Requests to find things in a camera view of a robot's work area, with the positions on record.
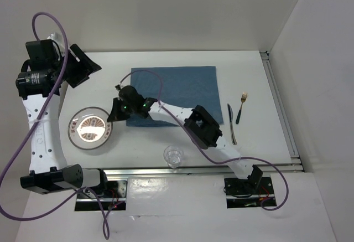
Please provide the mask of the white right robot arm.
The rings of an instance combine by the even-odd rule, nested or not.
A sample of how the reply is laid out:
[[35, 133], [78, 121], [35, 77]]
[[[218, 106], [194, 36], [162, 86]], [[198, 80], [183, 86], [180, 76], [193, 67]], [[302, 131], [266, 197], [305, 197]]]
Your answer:
[[205, 150], [213, 149], [221, 161], [214, 161], [205, 156], [211, 163], [228, 165], [236, 178], [241, 181], [242, 189], [254, 193], [261, 186], [262, 170], [247, 161], [227, 142], [216, 120], [200, 105], [195, 108], [183, 108], [166, 104], [152, 97], [144, 98], [130, 86], [115, 86], [118, 96], [113, 99], [108, 122], [118, 122], [129, 119], [132, 115], [143, 119], [164, 121], [180, 126], [192, 142], [205, 156]]

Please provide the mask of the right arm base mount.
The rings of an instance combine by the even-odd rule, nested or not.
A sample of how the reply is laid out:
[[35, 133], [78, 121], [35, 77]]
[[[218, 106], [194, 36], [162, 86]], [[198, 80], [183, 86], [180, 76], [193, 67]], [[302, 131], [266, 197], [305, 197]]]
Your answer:
[[265, 207], [277, 206], [270, 176], [263, 177], [253, 192], [246, 190], [241, 180], [234, 177], [224, 178], [224, 184], [223, 192], [226, 195], [228, 209], [261, 207], [261, 202], [264, 202]]

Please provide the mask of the dark handled knife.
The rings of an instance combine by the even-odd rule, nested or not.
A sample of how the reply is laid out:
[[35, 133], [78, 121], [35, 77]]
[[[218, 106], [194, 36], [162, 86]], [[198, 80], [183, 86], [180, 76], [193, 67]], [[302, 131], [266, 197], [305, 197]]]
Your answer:
[[232, 110], [232, 107], [230, 104], [227, 104], [227, 109], [228, 109], [229, 126], [230, 126], [232, 144], [237, 145], [237, 140], [236, 140], [235, 132], [233, 129], [233, 110]]

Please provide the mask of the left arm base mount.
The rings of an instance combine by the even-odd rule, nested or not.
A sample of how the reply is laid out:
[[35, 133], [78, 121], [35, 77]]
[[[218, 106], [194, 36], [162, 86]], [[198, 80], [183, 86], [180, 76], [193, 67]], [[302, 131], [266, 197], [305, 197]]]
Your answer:
[[[104, 211], [124, 211], [126, 210], [128, 179], [108, 179], [96, 187], [92, 187], [98, 196]], [[100, 206], [95, 195], [88, 189], [76, 196], [75, 211], [76, 212], [95, 212], [99, 211]]]

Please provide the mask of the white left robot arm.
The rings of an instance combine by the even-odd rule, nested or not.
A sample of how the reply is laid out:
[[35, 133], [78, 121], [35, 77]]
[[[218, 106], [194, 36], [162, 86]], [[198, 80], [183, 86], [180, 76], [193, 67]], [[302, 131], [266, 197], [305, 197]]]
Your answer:
[[53, 33], [44, 40], [25, 44], [26, 60], [15, 81], [28, 116], [31, 160], [29, 175], [20, 178], [22, 188], [49, 194], [88, 187], [97, 197], [105, 196], [109, 183], [102, 169], [69, 165], [60, 141], [60, 87], [77, 87], [101, 70], [77, 44], [65, 50], [64, 39]]

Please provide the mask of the blue cloth placemat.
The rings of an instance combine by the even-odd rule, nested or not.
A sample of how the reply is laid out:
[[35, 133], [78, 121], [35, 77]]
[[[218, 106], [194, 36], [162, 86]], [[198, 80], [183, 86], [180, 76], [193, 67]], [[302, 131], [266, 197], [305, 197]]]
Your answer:
[[131, 72], [131, 86], [143, 97], [160, 95], [162, 102], [178, 107], [201, 105], [223, 124], [214, 66], [132, 68]]

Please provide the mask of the clear plastic cup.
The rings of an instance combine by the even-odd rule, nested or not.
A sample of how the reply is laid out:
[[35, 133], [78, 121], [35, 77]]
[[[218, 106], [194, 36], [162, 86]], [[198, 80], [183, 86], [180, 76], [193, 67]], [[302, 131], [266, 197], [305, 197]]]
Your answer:
[[183, 156], [184, 151], [182, 148], [174, 145], [168, 146], [163, 154], [166, 163], [172, 169], [178, 168], [181, 165]]

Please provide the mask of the orange patterned plate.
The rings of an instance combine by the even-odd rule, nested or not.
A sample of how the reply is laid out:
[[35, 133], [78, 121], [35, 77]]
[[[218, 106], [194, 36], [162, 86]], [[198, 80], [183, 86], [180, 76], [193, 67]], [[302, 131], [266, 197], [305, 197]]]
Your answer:
[[108, 113], [100, 107], [86, 107], [79, 110], [70, 120], [68, 137], [81, 150], [94, 150], [104, 145], [113, 130], [107, 121]]

